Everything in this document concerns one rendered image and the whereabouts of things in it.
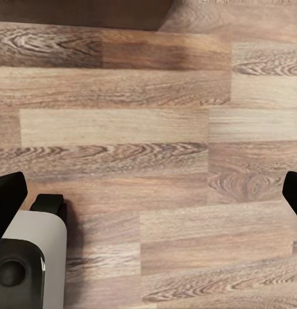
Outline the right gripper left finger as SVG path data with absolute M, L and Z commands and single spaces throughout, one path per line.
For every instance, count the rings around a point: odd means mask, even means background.
M 28 195 L 24 174 L 0 176 L 0 240 Z

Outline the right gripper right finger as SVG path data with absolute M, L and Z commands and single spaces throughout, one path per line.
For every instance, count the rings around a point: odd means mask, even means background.
M 282 194 L 297 215 L 297 172 L 287 172 Z

